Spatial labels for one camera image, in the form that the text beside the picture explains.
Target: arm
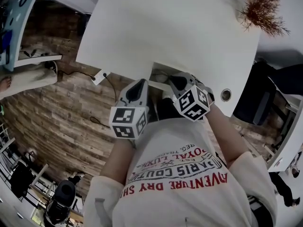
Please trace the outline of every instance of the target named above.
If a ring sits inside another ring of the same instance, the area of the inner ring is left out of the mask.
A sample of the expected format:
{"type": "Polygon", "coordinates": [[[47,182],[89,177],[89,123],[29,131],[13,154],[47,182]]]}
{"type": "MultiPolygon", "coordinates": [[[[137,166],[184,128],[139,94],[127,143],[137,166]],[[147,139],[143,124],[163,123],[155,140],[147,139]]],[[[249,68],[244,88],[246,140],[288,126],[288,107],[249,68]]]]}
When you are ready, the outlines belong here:
{"type": "Polygon", "coordinates": [[[206,117],[229,168],[239,156],[248,151],[248,148],[221,110],[215,104],[212,104],[210,108],[211,110],[206,117]]]}
{"type": "Polygon", "coordinates": [[[134,152],[135,150],[130,141],[116,139],[100,176],[106,176],[125,185],[127,171],[134,157],[134,152]]]}

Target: red plant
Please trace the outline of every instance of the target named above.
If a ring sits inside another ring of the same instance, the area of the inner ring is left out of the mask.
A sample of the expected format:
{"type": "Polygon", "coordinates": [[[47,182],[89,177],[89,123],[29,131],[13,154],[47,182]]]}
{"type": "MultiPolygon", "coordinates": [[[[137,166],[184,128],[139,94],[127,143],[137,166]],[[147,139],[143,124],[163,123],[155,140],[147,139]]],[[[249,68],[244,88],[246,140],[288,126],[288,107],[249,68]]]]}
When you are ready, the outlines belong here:
{"type": "Polygon", "coordinates": [[[248,30],[252,25],[260,27],[270,36],[288,35],[290,31],[285,28],[285,21],[277,17],[280,0],[246,0],[240,11],[240,18],[244,28],[248,30]]]}

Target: person in black pants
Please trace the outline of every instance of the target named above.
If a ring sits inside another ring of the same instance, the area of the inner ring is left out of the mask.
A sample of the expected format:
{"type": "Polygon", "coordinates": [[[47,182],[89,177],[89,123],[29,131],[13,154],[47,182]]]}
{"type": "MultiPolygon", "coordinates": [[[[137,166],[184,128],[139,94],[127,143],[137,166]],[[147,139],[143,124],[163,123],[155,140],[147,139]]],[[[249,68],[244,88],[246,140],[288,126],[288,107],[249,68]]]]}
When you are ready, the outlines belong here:
{"type": "Polygon", "coordinates": [[[285,206],[295,207],[299,205],[300,198],[293,199],[293,194],[291,189],[289,188],[289,186],[286,185],[286,183],[282,180],[282,178],[279,176],[278,173],[270,172],[269,176],[273,184],[276,186],[278,193],[281,196],[283,196],[285,206]]]}

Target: round hole in desk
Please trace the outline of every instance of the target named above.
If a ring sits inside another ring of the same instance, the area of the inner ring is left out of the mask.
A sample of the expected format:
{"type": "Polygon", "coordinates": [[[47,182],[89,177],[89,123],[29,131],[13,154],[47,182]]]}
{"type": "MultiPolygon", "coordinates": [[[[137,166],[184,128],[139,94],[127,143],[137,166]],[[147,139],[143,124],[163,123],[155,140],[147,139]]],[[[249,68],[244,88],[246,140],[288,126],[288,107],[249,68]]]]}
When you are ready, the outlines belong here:
{"type": "Polygon", "coordinates": [[[227,102],[230,100],[230,98],[232,97],[232,92],[227,88],[227,89],[224,89],[221,93],[221,99],[222,101],[224,102],[227,102]]]}

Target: wooden floor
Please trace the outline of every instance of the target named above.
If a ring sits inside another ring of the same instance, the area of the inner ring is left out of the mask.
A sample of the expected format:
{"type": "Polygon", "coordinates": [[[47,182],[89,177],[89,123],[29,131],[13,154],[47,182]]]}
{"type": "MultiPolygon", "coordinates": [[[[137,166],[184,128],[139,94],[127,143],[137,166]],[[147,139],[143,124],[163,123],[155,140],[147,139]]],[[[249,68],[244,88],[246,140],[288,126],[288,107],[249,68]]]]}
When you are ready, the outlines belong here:
{"type": "MultiPolygon", "coordinates": [[[[37,2],[28,20],[22,45],[46,49],[63,55],[58,61],[60,70],[69,73],[80,70],[95,75],[99,69],[75,62],[81,38],[77,36],[79,15],[69,9],[37,2]]],[[[129,79],[111,74],[116,93],[124,88],[129,79]]],[[[75,73],[60,76],[56,84],[10,96],[3,100],[5,116],[20,152],[30,148],[37,152],[35,164],[42,168],[49,164],[46,174],[60,182],[67,172],[84,172],[86,176],[77,186],[78,194],[85,197],[92,176],[98,175],[113,146],[110,129],[90,121],[98,118],[108,124],[111,106],[115,103],[111,85],[103,81],[95,86],[89,77],[75,73]]],[[[263,126],[253,126],[231,118],[236,129],[259,148],[264,158],[264,143],[272,144],[278,136],[277,116],[271,116],[263,126]]],[[[211,129],[208,131],[217,147],[211,129]]]]}

